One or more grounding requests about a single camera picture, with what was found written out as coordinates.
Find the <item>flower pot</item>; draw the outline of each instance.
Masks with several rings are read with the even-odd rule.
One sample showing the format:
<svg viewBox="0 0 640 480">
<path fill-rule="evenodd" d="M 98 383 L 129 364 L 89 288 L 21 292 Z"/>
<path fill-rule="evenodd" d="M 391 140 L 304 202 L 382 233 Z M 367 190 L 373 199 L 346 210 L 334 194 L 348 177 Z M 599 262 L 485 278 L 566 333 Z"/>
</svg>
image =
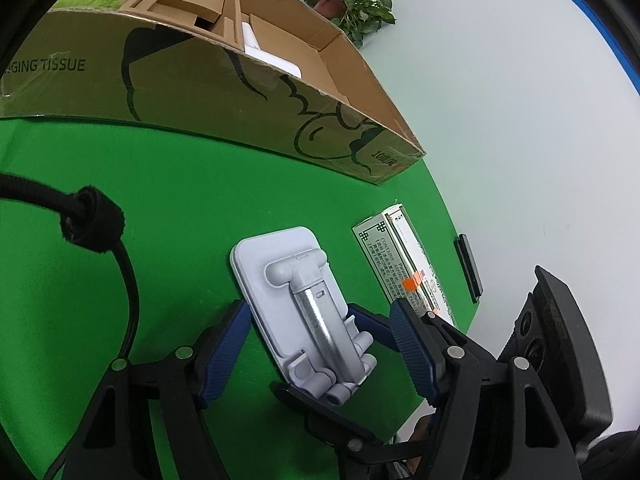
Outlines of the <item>flower pot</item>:
<svg viewBox="0 0 640 480">
<path fill-rule="evenodd" d="M 315 12 L 326 19 L 341 18 L 347 11 L 347 6 L 342 0 L 320 0 L 314 6 Z"/>
</svg>

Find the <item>white box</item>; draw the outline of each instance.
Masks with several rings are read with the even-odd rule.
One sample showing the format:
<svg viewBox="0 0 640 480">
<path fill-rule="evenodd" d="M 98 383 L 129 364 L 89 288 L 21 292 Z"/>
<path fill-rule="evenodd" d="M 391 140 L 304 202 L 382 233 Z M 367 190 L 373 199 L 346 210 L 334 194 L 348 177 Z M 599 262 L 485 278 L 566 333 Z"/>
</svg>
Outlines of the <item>white box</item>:
<svg viewBox="0 0 640 480">
<path fill-rule="evenodd" d="M 455 326 L 447 298 L 402 204 L 353 228 L 386 298 L 407 298 L 415 313 L 431 310 Z"/>
</svg>

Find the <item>green tabletop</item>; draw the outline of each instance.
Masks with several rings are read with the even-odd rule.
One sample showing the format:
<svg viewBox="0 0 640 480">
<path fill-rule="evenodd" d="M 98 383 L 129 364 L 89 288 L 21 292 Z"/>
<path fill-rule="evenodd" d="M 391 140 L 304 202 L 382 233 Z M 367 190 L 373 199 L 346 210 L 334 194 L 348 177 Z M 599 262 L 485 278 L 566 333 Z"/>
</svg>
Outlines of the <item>green tabletop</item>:
<svg viewBox="0 0 640 480">
<path fill-rule="evenodd" d="M 113 124 L 0 121 L 0 171 L 69 192 L 92 184 L 126 215 L 124 243 L 142 315 L 131 360 L 195 341 L 239 297 L 228 264 L 242 238 L 306 226 L 327 252 L 347 301 L 388 314 L 351 227 L 402 202 L 457 323 L 475 313 L 453 247 L 456 231 L 421 162 L 374 186 L 273 153 Z M 127 298 L 115 260 L 63 241 L 50 212 L 0 201 L 0 420 L 41 478 L 74 432 L 116 355 Z M 415 409 L 398 354 L 374 344 L 378 366 L 344 413 L 390 437 Z M 223 397 L 206 411 L 232 480 L 337 479 L 332 450 L 269 390 L 278 373 L 252 329 Z M 166 480 L 177 479 L 154 408 Z"/>
</svg>

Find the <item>blue edge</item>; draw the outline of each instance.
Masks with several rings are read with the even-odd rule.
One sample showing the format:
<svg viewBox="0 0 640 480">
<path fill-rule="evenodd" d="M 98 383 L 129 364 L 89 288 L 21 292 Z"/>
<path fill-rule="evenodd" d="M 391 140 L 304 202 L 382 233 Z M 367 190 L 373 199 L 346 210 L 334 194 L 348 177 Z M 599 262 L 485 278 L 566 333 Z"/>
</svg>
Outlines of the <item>blue edge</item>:
<svg viewBox="0 0 640 480">
<path fill-rule="evenodd" d="M 610 49 L 615 54 L 620 65 L 622 65 L 622 68 L 626 72 L 628 78 L 631 80 L 633 86 L 636 88 L 636 91 L 640 94 L 640 75 L 631 65 L 631 62 L 626 56 L 624 50 L 622 50 L 622 48 L 620 47 L 620 44 L 618 43 L 616 38 L 613 37 L 612 33 L 605 26 L 602 20 L 596 15 L 595 12 L 593 12 L 593 10 L 591 10 L 591 7 L 589 7 L 584 0 L 571 1 L 576 4 L 582 12 L 585 13 L 585 15 L 591 20 L 591 23 L 593 23 L 593 25 L 595 25 L 595 27 L 598 29 L 599 33 L 602 35 L 604 40 L 609 45 Z"/>
</svg>

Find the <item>cable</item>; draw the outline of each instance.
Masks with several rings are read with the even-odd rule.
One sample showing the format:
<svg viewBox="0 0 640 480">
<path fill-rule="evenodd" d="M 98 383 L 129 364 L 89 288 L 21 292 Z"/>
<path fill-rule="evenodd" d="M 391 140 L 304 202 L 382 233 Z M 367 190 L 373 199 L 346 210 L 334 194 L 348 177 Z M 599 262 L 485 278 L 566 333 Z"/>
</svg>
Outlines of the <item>cable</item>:
<svg viewBox="0 0 640 480">
<path fill-rule="evenodd" d="M 20 176 L 0 173 L 0 198 L 17 200 L 60 214 L 65 239 L 75 245 L 116 259 L 129 300 L 129 319 L 118 357 L 127 359 L 140 321 L 140 294 L 129 254 L 120 237 L 124 230 L 122 210 L 103 193 L 84 187 L 73 195 Z M 68 443 L 51 463 L 43 480 L 53 480 L 66 460 Z"/>
</svg>

